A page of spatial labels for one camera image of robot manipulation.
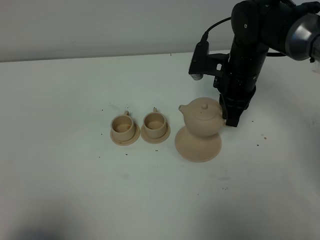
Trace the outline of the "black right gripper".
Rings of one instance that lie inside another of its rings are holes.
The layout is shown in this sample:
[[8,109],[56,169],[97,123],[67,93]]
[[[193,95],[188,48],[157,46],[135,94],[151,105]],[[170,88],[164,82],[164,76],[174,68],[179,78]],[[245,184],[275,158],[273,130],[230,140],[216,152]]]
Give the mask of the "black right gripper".
[[222,117],[229,127],[237,127],[242,113],[248,108],[248,102],[256,92],[257,76],[225,75],[215,76],[213,87],[219,92],[219,104]]

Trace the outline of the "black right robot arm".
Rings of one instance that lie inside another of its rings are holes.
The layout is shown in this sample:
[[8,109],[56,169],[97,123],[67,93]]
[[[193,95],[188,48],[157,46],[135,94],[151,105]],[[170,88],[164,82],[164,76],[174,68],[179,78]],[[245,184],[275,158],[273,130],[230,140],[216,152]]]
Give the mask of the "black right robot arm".
[[293,60],[320,59],[320,3],[245,0],[231,13],[234,33],[228,60],[215,84],[225,124],[236,127],[256,92],[269,49]]

